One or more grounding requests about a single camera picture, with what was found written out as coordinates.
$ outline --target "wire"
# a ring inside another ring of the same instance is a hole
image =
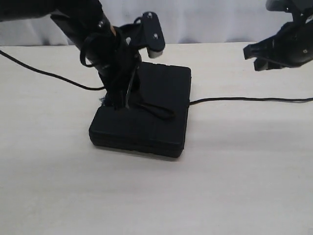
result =
[[[247,97],[220,97],[220,98],[205,98],[199,99],[196,101],[192,101],[189,103],[189,106],[209,102],[209,101],[272,101],[272,102],[286,102],[286,103],[308,103],[313,101],[312,98],[305,98],[305,99],[286,99],[286,98],[247,98]]]
[[[42,71],[42,70],[38,70],[34,67],[31,67],[21,61],[19,61],[18,59],[15,59],[14,57],[8,55],[7,53],[3,52],[2,50],[0,50],[0,55],[4,56],[5,58],[15,62],[16,64],[28,69],[28,70],[32,70],[33,72],[36,72],[36,73],[40,73],[40,74],[43,74],[43,75],[46,75],[46,76],[50,76],[50,77],[54,77],[54,78],[57,78],[57,79],[60,79],[62,81],[65,81],[65,82],[68,82],[76,87],[80,87],[82,89],[85,89],[85,90],[88,90],[88,91],[101,91],[101,90],[104,90],[105,87],[99,87],[99,88],[93,88],[93,87],[86,87],[82,84],[79,84],[77,82],[74,82],[72,80],[69,80],[65,77],[62,77],[62,76],[59,76],[59,75],[56,75],[56,74],[53,74],[53,73],[50,73],[50,72],[46,72],[46,71]]]

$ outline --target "white table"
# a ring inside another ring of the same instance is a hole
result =
[[[245,45],[168,45],[154,62],[190,67],[192,100],[313,96],[313,64],[255,72]],[[101,86],[74,47],[2,49]],[[0,58],[1,235],[313,234],[313,103],[192,107],[170,162],[93,147],[102,95]]]

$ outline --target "power cord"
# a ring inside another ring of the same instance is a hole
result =
[[[76,87],[88,90],[88,91],[101,91],[104,90],[105,87],[99,87],[99,88],[92,88],[92,87],[86,87],[82,84],[79,84],[77,82],[74,82],[72,80],[69,80],[67,78],[64,78],[62,76],[50,73],[50,72],[46,72],[46,71],[42,71],[42,70],[38,70],[34,67],[31,67],[21,61],[19,61],[18,59],[8,55],[7,53],[3,52],[2,50],[0,50],[0,55],[4,56],[5,58],[15,62],[16,64],[31,70],[33,72],[36,73],[40,73],[46,76],[50,76],[50,77],[54,77],[57,79],[60,79],[62,81],[68,82]],[[286,102],[286,103],[308,103],[308,102],[312,102],[313,101],[313,97],[312,98],[305,98],[305,99],[286,99],[286,98],[247,98],[247,97],[219,97],[219,98],[205,98],[205,99],[199,99],[196,101],[192,101],[189,103],[189,106],[192,105],[196,105],[196,104],[200,104],[200,103],[204,103],[204,102],[209,102],[209,101],[273,101],[273,102]]]

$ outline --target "white backdrop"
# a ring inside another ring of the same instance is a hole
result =
[[[259,41],[291,20],[286,13],[268,12],[266,0],[101,0],[113,25],[131,23],[155,11],[166,43]],[[0,45],[67,45],[57,26],[43,19],[0,23]]]

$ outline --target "black square base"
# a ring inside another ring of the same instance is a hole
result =
[[[90,126],[92,143],[100,147],[178,158],[185,145],[191,70],[187,67],[142,63],[140,92],[144,100],[175,111],[161,120],[146,111],[101,106]]]

